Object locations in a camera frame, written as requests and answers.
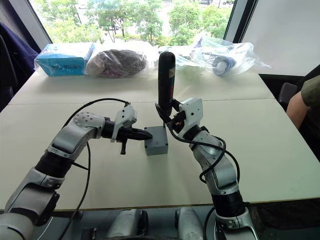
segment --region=green sleeve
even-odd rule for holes
[[[320,75],[305,81],[301,89],[301,96],[308,107],[320,105]]]

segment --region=gray box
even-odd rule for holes
[[[167,154],[168,153],[168,138],[166,127],[150,126],[145,127],[145,131],[152,134],[152,138],[144,141],[145,153],[147,156]]]

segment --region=plastic wrap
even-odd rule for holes
[[[92,42],[48,44],[34,59],[34,69],[48,76],[84,75],[94,49]]]
[[[154,68],[157,50],[148,42],[124,42],[96,46],[85,73],[108,78],[146,77]]]
[[[252,66],[268,67],[254,53],[250,42],[232,43],[223,39],[198,36],[189,46],[162,46],[159,52],[175,54],[177,69],[198,67],[218,76],[241,74]]]

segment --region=table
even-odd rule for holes
[[[135,102],[136,128],[162,124],[154,102]],[[79,103],[11,104],[0,113],[0,209],[40,159]],[[115,118],[123,105],[96,103],[92,113]],[[203,102],[201,124],[222,137],[237,158],[244,201],[259,203],[320,196],[320,164],[275,99]],[[90,141],[92,174],[81,209],[211,204],[200,165],[187,144],[168,135],[167,155],[146,156],[144,143],[129,140],[127,154],[108,139]],[[87,151],[77,163],[87,165]],[[56,210],[74,209],[87,172],[72,167],[58,190]]]
[[[129,102],[158,100],[158,75],[148,78],[106,79],[92,76],[45,77],[35,72],[11,100],[16,104],[87,103],[100,98],[120,98]],[[254,71],[221,78],[206,70],[177,70],[174,97],[211,100],[273,99],[265,83]]]

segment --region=black cable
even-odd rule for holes
[[[65,124],[63,125],[62,128],[64,128],[66,125],[68,125],[68,123],[72,120],[72,118],[79,112],[81,111],[82,109],[94,104],[94,103],[97,103],[97,102],[101,102],[101,101],[107,101],[107,100],[110,100],[110,101],[118,101],[118,102],[121,102],[121,103],[124,103],[126,106],[127,105],[130,105],[130,102],[128,101],[124,101],[124,100],[121,100],[121,99],[118,99],[118,98],[100,98],[100,99],[97,99],[97,100],[94,100],[94,101],[91,101],[91,102],[88,102],[86,103],[85,105],[83,105],[82,107],[78,108],[70,117],[69,119],[65,122]],[[86,148],[88,149],[88,168],[87,168],[87,177],[86,177],[86,184],[85,184],[85,188],[84,188],[84,192],[82,194],[82,197],[81,197],[81,200],[78,204],[78,206],[76,207],[76,209],[73,211],[71,217],[69,218],[69,221],[68,223],[66,224],[63,232],[61,233],[60,237],[58,238],[58,240],[62,240],[62,238],[65,236],[66,232],[68,231],[72,221],[74,220],[75,216],[76,216],[76,213],[79,211],[79,208],[80,206],[82,205],[85,197],[86,197],[86,194],[87,194],[87,191],[88,191],[88,187],[89,187],[89,180],[90,180],[90,171],[91,171],[91,151],[90,151],[90,146],[89,146],[89,143],[87,142],[86,143]]]
[[[68,223],[66,224],[66,226],[65,226],[63,232],[61,233],[60,237],[58,238],[58,240],[62,240],[62,238],[65,236],[66,232],[68,231],[72,221],[75,218],[76,213],[79,211],[79,208],[80,208],[81,204],[83,203],[83,201],[84,201],[84,199],[86,197],[86,194],[87,194],[87,190],[88,190],[88,186],[89,186],[89,180],[90,180],[90,171],[91,171],[91,151],[90,151],[89,143],[86,144],[86,147],[88,149],[88,172],[87,172],[87,177],[86,177],[85,189],[84,189],[83,195],[81,197],[81,200],[80,200],[78,206],[73,211]]]
[[[240,167],[239,167],[238,161],[236,160],[236,158],[229,151],[226,150],[226,142],[222,138],[213,136],[213,137],[217,138],[218,140],[220,140],[222,142],[222,147],[220,147],[220,146],[216,146],[216,145],[213,145],[213,144],[210,144],[210,143],[206,143],[206,142],[191,141],[191,140],[183,139],[181,137],[178,137],[174,133],[172,125],[169,124],[168,128],[169,128],[169,131],[170,131],[171,135],[175,139],[180,141],[180,142],[187,143],[187,144],[194,144],[194,145],[203,145],[203,146],[212,147],[212,148],[221,150],[221,154],[219,155],[218,159],[214,162],[214,164],[212,164],[210,167],[208,167],[206,170],[204,170],[199,175],[199,178],[200,178],[201,182],[206,183],[206,181],[202,178],[202,176],[205,175],[206,173],[208,173],[209,171],[211,171],[220,162],[220,160],[222,159],[224,154],[228,154],[232,158],[232,160],[234,161],[234,164],[236,166],[236,173],[237,173],[236,178],[237,178],[238,183],[240,182]]]
[[[203,224],[203,240],[208,240],[208,238],[207,238],[208,221],[209,221],[211,214],[214,212],[215,209],[216,208],[213,206],[205,217],[204,224]]]

